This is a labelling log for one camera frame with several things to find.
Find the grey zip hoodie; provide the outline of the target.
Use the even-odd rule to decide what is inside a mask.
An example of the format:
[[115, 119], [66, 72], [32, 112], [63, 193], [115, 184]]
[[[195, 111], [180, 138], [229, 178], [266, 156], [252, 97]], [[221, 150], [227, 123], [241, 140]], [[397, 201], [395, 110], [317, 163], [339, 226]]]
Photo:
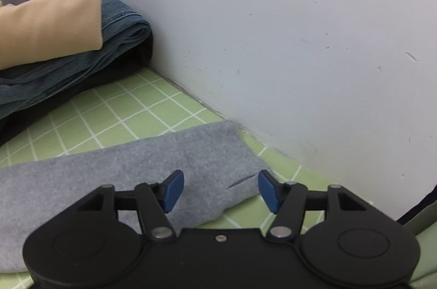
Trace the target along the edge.
[[229, 120], [160, 137], [1, 169], [1, 271], [23, 272], [22, 246], [40, 225], [104, 184], [128, 191], [184, 173], [170, 212], [174, 229], [194, 228], [258, 192], [266, 163]]

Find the green grid mat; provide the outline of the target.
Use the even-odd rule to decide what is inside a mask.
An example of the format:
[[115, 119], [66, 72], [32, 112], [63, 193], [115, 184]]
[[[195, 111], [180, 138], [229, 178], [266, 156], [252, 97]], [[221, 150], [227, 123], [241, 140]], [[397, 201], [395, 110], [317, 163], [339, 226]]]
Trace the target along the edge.
[[[219, 113], [144, 68], [128, 78], [81, 93], [49, 112], [1, 146], [1, 167], [114, 146], [222, 119]], [[316, 190], [324, 190], [331, 183], [332, 179], [285, 157], [246, 131], [240, 131], [240, 135], [279, 180], [303, 181]], [[274, 216], [261, 203], [261, 197], [254, 196], [200, 228], [260, 227], [265, 232]]]

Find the folded blue jeans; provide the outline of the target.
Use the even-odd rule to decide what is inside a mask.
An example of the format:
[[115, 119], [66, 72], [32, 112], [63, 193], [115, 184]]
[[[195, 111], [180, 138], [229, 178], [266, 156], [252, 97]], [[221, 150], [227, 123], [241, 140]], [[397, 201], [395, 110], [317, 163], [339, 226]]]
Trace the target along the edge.
[[150, 24], [120, 0], [102, 0], [102, 35], [103, 47], [98, 51], [2, 72], [1, 118], [39, 104], [88, 78], [118, 78], [151, 56]]

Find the folded beige garment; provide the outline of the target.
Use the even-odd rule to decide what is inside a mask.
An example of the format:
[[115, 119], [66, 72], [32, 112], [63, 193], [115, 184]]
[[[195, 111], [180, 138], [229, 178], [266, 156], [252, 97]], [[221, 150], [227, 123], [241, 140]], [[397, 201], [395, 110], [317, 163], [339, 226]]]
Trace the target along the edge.
[[29, 0], [1, 5], [1, 68], [99, 50], [102, 0]]

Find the folded black garment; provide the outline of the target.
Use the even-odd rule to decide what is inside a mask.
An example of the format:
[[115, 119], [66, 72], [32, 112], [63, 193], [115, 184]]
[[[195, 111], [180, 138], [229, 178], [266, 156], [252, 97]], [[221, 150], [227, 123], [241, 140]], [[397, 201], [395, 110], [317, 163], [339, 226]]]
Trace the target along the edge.
[[3, 146], [27, 127], [76, 95], [132, 75], [142, 67], [147, 66], [152, 56], [153, 34], [151, 33], [143, 42], [124, 52], [103, 70], [36, 105], [19, 110], [1, 119], [1, 145]]

